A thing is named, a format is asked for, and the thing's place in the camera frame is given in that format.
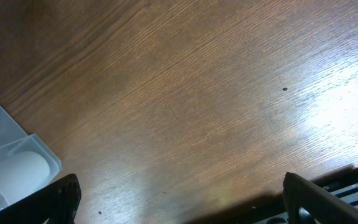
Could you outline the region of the cream cup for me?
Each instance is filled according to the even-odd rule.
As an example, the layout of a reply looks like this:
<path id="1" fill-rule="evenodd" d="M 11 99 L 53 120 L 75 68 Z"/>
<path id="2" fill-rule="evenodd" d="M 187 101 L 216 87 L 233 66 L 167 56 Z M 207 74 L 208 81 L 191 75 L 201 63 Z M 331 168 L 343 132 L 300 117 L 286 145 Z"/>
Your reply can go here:
<path id="1" fill-rule="evenodd" d="M 40 154 L 20 152 L 0 162 L 0 194 L 12 205 L 42 188 L 49 175 L 48 162 Z"/>

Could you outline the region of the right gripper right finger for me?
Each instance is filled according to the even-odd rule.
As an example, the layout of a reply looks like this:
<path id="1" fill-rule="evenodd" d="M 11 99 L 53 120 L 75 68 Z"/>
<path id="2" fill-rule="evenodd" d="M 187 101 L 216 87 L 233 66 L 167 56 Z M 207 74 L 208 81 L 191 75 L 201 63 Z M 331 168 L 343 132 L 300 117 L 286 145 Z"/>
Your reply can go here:
<path id="1" fill-rule="evenodd" d="M 295 173 L 285 174 L 283 201 L 292 224 L 358 224 L 357 208 Z"/>

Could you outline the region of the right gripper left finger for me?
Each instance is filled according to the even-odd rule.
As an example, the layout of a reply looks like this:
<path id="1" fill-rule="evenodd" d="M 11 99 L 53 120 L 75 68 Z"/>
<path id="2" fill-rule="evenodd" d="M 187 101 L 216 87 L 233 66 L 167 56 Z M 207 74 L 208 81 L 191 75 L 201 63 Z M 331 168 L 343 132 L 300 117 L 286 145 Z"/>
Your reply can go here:
<path id="1" fill-rule="evenodd" d="M 81 200 L 76 174 L 54 183 L 0 211 L 0 224 L 74 224 Z"/>

